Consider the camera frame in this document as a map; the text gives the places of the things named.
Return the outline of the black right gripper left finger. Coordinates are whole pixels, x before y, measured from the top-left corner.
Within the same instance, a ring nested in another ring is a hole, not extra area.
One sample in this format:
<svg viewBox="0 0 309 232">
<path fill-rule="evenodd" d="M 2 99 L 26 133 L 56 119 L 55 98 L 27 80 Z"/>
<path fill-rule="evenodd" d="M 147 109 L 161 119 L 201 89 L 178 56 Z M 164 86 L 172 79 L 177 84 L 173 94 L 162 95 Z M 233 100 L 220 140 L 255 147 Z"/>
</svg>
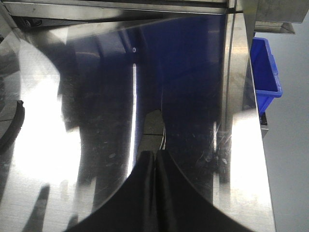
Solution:
<svg viewBox="0 0 309 232">
<path fill-rule="evenodd" d="M 155 158 L 143 151 L 122 186 L 89 217 L 68 232 L 153 232 Z"/>
</svg>

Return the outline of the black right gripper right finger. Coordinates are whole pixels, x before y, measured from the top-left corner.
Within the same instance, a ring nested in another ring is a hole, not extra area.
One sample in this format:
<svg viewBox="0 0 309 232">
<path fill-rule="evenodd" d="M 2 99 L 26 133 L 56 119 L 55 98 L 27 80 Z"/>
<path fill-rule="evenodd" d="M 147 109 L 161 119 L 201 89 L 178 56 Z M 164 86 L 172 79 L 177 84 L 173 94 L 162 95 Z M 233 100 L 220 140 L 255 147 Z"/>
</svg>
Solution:
<svg viewBox="0 0 309 232">
<path fill-rule="evenodd" d="M 161 232 L 247 232 L 192 186 L 166 150 L 155 159 L 158 228 Z"/>
</svg>

